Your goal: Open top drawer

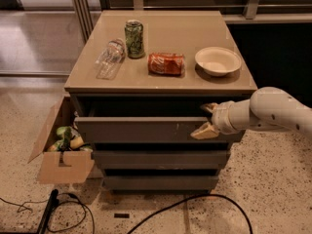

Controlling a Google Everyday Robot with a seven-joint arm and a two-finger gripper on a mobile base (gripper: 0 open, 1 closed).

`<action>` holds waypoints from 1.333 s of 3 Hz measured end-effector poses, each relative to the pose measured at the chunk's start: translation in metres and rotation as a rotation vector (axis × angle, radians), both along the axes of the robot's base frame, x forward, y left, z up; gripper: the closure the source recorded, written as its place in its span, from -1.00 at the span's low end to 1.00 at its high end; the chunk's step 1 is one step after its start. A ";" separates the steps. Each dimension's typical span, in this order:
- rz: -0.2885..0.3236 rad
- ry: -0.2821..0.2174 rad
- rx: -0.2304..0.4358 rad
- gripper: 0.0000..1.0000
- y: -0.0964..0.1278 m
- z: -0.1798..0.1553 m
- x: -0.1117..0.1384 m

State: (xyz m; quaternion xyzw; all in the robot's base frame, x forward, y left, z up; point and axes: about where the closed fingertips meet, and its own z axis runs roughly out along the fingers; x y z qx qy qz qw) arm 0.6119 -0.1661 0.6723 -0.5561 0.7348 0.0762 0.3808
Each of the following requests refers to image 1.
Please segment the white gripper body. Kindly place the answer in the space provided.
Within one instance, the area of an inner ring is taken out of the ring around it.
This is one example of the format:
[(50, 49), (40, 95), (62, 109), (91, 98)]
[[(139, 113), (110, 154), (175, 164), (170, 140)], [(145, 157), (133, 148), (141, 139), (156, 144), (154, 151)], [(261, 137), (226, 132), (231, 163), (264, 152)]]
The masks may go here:
[(241, 132), (230, 121), (230, 108), (233, 104), (234, 101), (230, 100), (213, 107), (212, 123), (221, 134), (234, 135)]

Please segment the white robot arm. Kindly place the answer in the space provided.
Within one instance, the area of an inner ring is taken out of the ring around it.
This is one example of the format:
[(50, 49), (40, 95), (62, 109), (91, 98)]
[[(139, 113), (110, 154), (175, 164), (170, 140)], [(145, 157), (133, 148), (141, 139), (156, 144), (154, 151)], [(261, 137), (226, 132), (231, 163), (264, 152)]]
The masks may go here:
[(195, 139), (234, 135), (245, 130), (292, 130), (312, 138), (312, 109), (278, 88), (264, 87), (249, 99), (206, 103), (201, 108), (210, 112), (212, 118), (191, 134)]

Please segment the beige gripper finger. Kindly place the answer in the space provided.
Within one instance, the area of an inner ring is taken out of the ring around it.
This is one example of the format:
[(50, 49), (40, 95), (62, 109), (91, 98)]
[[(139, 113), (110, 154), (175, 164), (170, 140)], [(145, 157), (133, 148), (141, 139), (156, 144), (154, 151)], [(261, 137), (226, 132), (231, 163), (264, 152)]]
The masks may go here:
[(208, 139), (218, 137), (219, 131), (210, 122), (204, 123), (200, 128), (191, 133), (195, 139)]
[(202, 104), (202, 105), (200, 106), (200, 108), (201, 108), (202, 110), (204, 110), (204, 111), (207, 112), (207, 113), (211, 113), (211, 114), (214, 113), (214, 111), (215, 111), (215, 109), (216, 109), (217, 107), (218, 107), (218, 104), (215, 103), (215, 102), (212, 102), (212, 103), (205, 103), (205, 104)]

